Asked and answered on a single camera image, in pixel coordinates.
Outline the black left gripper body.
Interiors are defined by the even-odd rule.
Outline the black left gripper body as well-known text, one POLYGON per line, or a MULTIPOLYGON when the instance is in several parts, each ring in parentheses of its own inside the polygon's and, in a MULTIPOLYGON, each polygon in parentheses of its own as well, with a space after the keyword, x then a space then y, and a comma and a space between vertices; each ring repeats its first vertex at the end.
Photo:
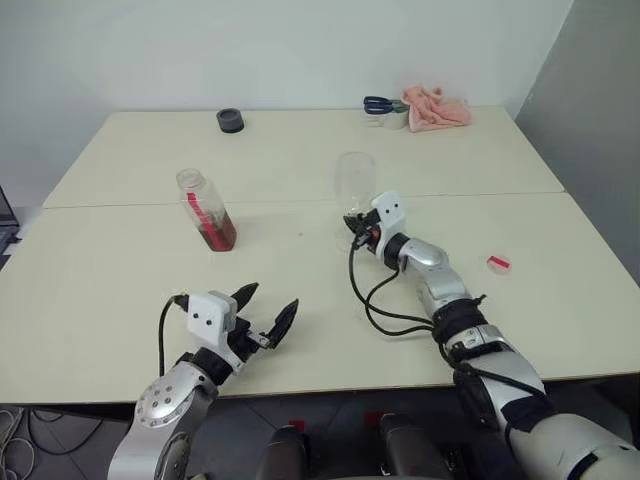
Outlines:
POLYGON ((227 344, 241 360, 248 361, 259 349, 269 349, 272 341, 264 334, 255 334, 249 321, 236 318, 235 327, 227 335, 227 344))

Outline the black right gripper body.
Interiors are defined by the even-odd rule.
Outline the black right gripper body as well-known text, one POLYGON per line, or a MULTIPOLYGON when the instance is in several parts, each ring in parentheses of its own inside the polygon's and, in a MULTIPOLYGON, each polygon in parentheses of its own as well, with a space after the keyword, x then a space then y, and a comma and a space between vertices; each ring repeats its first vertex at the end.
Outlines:
POLYGON ((375 251, 380 240, 380 216, 375 211, 374 223, 361 223, 361 229, 357 234, 353 234, 352 244, 356 249, 366 246, 368 250, 375 251))

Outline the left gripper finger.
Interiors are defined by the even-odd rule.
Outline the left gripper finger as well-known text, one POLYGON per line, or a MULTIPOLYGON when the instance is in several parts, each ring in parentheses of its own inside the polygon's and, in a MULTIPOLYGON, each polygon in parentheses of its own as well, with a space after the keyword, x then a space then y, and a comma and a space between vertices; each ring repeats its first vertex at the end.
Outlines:
POLYGON ((275 349, 284 339, 290 330, 299 307, 299 300, 295 299, 286 305, 283 310, 276 316, 274 325, 265 334, 268 340, 267 348, 275 349))
POLYGON ((243 285, 231 295, 236 302, 236 313, 240 313, 249 304, 258 287, 258 282, 252 282, 243 285))

